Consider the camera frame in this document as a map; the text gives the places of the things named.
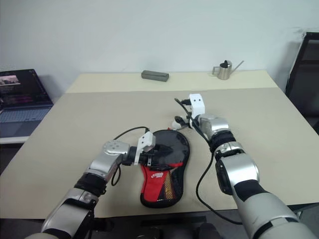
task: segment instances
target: beige table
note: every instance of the beige table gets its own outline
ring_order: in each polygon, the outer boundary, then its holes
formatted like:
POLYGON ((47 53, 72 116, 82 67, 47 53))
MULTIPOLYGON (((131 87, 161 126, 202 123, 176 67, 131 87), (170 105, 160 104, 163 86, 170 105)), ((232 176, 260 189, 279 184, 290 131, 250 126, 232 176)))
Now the beige table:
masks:
MULTIPOLYGON (((319 201, 319 137, 265 71, 237 72, 221 81, 208 73, 173 73, 167 83, 139 74, 83 74, 54 105, 0 178, 2 218, 45 218, 101 150, 128 128, 167 128, 183 111, 174 97, 201 93, 206 111, 228 119, 233 133, 256 161, 262 186, 286 204, 319 201)), ((166 209, 140 203, 139 166, 122 169, 116 187, 100 197, 97 217, 205 211, 195 185, 208 165, 205 142, 191 129, 191 156, 180 202, 166 209)), ((136 145, 143 131, 121 137, 136 145)), ((235 209, 219 190, 212 168, 200 194, 215 209, 235 209)))

